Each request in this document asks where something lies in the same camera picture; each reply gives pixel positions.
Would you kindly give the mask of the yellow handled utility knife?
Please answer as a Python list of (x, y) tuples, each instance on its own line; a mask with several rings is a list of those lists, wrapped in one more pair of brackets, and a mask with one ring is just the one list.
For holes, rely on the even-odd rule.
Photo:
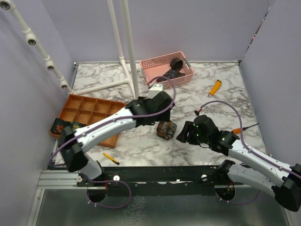
[(212, 97), (217, 92), (217, 90), (220, 88), (221, 85), (222, 82), (220, 80), (216, 80), (216, 83), (208, 93), (208, 97)]

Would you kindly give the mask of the orange handled screwdriver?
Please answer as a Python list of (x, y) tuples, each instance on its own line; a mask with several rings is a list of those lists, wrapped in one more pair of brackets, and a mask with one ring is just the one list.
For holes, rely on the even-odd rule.
[(246, 126), (246, 127), (242, 127), (242, 128), (237, 128), (237, 129), (234, 129), (234, 130), (232, 130), (232, 132), (234, 133), (234, 134), (239, 134), (239, 133), (241, 133), (242, 131), (245, 131), (246, 129), (249, 129), (249, 128), (252, 128), (252, 127), (254, 127), (254, 126), (257, 126), (259, 123), (256, 123), (256, 124), (253, 124), (253, 125), (250, 125), (250, 126)]

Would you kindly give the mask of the navy yellow-flower rolled tie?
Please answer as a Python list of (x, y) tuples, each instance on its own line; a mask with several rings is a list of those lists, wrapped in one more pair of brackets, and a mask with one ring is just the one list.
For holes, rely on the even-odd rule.
[(82, 128), (82, 127), (84, 127), (84, 126), (85, 126), (85, 124), (82, 124), (82, 123), (77, 122), (77, 121), (72, 121), (72, 122), (70, 123), (70, 127), (71, 127), (71, 129), (72, 129), (73, 131), (76, 130), (76, 129)]

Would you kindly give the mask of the black orange-flower rolled tie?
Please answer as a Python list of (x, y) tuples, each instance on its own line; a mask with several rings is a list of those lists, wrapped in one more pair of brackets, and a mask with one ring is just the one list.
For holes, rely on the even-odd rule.
[(54, 134), (61, 134), (65, 127), (68, 127), (70, 122), (56, 118), (50, 131)]

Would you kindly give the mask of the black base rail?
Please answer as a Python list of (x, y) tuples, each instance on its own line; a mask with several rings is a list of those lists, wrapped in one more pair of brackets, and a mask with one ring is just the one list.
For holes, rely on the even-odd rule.
[(78, 187), (107, 191), (111, 196), (214, 195), (215, 186), (230, 184), (228, 173), (235, 163), (169, 167), (104, 167), (100, 179), (89, 180), (82, 173)]

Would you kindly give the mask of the wooden compartment tray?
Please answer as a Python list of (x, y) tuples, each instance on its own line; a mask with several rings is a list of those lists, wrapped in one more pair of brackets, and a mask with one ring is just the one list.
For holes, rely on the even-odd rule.
[[(57, 118), (64, 121), (77, 121), (85, 126), (101, 121), (123, 108), (124, 102), (69, 95)], [(53, 137), (60, 138), (61, 134), (50, 132)]]

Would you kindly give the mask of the brown grey floral tie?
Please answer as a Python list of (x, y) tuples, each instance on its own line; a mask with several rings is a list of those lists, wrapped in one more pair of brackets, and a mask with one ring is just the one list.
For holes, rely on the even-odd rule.
[(170, 140), (174, 137), (177, 129), (177, 125), (172, 121), (160, 121), (157, 126), (157, 136), (164, 139)]

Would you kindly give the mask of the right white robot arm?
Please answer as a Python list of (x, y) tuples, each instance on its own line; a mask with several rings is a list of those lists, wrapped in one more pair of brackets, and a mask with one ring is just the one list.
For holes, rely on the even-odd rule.
[(275, 160), (249, 145), (232, 131), (219, 130), (211, 118), (198, 116), (186, 121), (176, 138), (190, 145), (206, 144), (217, 153), (222, 153), (246, 166), (225, 160), (216, 170), (219, 183), (237, 182), (252, 186), (275, 198), (287, 210), (297, 212), (301, 207), (301, 166)]

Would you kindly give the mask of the pink perforated plastic basket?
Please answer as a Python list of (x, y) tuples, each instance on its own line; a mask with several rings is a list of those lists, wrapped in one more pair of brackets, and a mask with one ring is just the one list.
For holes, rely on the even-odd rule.
[(166, 89), (190, 82), (195, 73), (181, 51), (142, 60), (140, 67), (148, 84), (161, 83)]

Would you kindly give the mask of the dark blue-flowered tie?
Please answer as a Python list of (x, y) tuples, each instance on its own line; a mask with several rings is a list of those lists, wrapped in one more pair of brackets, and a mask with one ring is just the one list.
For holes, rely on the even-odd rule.
[(170, 62), (170, 69), (161, 77), (156, 79), (156, 82), (163, 82), (165, 81), (165, 78), (168, 79), (175, 79), (179, 77), (185, 76), (185, 73), (180, 72), (180, 70), (183, 68), (183, 61), (179, 58), (174, 58)]

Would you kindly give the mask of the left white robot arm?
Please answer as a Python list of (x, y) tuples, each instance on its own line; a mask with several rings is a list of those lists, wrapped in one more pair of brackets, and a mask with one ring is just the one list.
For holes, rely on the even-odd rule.
[(158, 121), (169, 121), (174, 97), (160, 91), (153, 98), (139, 97), (111, 116), (94, 124), (73, 130), (63, 129), (58, 151), (69, 172), (80, 172), (88, 181), (98, 186), (103, 182), (103, 169), (98, 161), (87, 153), (102, 141), (126, 130), (153, 125)]

